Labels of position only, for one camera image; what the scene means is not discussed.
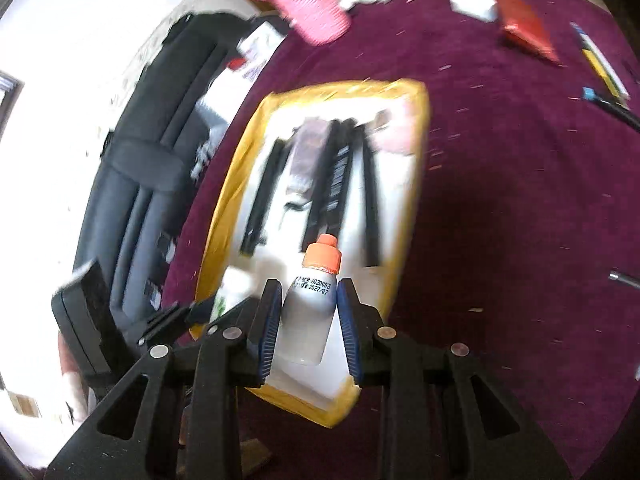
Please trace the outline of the white medicine bottle green label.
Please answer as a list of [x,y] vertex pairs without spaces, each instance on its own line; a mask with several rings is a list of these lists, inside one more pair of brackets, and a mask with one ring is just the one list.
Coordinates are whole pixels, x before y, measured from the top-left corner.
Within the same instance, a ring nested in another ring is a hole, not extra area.
[[255,273],[250,273],[237,266],[228,266],[216,291],[209,321],[215,321],[244,299],[255,295],[259,284],[260,279]]

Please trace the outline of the pink knitted cup sleeve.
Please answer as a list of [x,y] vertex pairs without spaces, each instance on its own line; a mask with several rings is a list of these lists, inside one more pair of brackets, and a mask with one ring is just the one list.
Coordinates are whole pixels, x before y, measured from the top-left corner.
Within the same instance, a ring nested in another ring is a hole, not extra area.
[[259,0],[269,2],[299,36],[312,46],[329,44],[344,35],[350,17],[340,0]]

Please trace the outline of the purple velvet tablecloth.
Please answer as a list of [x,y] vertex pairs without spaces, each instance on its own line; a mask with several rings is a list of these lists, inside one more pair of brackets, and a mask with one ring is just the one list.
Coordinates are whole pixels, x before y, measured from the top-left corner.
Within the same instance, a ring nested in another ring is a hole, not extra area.
[[431,102],[422,190],[390,324],[434,347],[467,344],[576,477],[639,474],[639,136],[582,99],[585,29],[637,94],[638,58],[585,0],[525,0],[561,62],[502,43],[448,0],[360,6],[324,47],[291,35],[210,163],[164,287],[190,301],[236,144],[270,93],[339,80],[422,81]]

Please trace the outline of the mauve cosmetic tube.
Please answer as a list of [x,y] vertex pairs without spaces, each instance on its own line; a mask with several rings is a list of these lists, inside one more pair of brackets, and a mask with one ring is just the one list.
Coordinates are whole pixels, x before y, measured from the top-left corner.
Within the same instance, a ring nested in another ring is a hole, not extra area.
[[286,182],[286,192],[308,197],[314,186],[314,177],[320,155],[329,135],[329,123],[319,118],[303,122],[295,133],[291,153],[290,173]]

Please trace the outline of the yellow rimmed white tray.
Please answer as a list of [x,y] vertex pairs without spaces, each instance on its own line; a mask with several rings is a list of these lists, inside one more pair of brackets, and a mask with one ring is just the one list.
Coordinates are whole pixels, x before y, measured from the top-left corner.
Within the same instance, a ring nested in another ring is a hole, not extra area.
[[256,394],[331,428],[354,406],[333,284],[388,315],[405,263],[430,100],[422,82],[337,81],[266,96],[231,159],[195,296],[214,315],[282,286]]

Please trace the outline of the white eraser block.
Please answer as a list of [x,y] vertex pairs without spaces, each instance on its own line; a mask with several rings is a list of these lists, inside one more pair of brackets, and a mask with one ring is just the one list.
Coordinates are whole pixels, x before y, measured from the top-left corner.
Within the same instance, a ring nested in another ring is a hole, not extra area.
[[484,23],[498,20],[497,0],[449,0],[450,8],[456,13],[475,18]]

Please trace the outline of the black marker teal caps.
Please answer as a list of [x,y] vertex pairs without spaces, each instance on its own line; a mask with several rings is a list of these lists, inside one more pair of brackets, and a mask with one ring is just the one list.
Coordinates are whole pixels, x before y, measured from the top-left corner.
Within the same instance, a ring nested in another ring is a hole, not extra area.
[[582,88],[582,98],[599,107],[601,110],[604,110],[605,113],[617,118],[630,128],[633,128],[634,131],[640,131],[639,117],[621,106],[620,103],[605,99],[604,96],[601,96],[600,93],[589,87]]

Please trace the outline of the red foil pouch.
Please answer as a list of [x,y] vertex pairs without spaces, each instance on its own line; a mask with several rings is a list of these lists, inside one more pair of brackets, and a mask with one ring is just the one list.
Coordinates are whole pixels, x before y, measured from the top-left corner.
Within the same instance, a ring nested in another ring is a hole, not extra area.
[[560,65],[547,29],[534,9],[524,0],[496,0],[504,38],[519,48]]

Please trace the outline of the black bar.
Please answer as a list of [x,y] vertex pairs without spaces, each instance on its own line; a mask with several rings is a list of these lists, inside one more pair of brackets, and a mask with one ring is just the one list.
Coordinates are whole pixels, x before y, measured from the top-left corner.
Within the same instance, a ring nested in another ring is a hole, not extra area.
[[378,178],[374,153],[365,125],[356,128],[361,148],[363,213],[364,213],[364,266],[376,268],[381,264],[380,219],[378,218]]
[[356,120],[349,118],[330,122],[329,136],[320,155],[311,206],[300,250],[306,252],[320,231],[339,237],[343,226],[352,159],[354,158],[354,130]]

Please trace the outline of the white bottle orange cap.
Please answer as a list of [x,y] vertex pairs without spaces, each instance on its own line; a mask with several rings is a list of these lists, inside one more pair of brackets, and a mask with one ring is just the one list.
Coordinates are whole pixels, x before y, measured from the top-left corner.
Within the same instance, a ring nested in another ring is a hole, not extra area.
[[277,342],[281,359],[303,365],[321,363],[336,308],[341,264],[334,235],[321,234],[307,247],[282,307]]

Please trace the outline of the black art marker olive cap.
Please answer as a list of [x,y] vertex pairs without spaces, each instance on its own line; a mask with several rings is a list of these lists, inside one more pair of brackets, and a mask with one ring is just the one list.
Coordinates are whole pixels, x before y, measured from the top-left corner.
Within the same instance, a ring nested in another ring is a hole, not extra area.
[[240,246],[240,253],[247,257],[254,255],[260,237],[262,236],[262,229],[265,225],[266,215],[273,198],[273,193],[277,187],[278,180],[290,151],[291,148],[288,141],[282,139],[274,141],[264,171],[260,177]]

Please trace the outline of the yellow black pen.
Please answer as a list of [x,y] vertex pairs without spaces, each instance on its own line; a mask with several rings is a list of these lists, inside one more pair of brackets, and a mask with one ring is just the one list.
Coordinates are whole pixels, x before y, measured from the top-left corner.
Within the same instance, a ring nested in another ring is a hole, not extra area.
[[608,88],[608,91],[615,99],[618,99],[624,105],[627,105],[630,100],[630,94],[623,84],[623,81],[620,79],[620,76],[618,76],[618,73],[614,70],[612,64],[608,62],[608,59],[600,48],[577,23],[570,22],[570,26],[572,26],[572,29],[574,29],[578,35],[582,42],[582,50],[584,51],[585,57],[599,77],[603,80],[605,87]]

